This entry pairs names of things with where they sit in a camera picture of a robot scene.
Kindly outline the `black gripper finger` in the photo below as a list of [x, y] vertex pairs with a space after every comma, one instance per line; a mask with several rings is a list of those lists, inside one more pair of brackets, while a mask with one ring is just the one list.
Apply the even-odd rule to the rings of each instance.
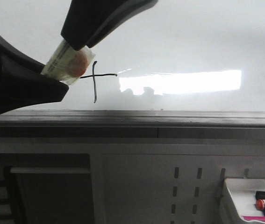
[[0, 36], [0, 115], [14, 109], [60, 102], [68, 85], [41, 74], [44, 65]]
[[92, 48], [125, 21], [156, 4], [156, 0], [73, 0], [61, 36], [74, 50]]

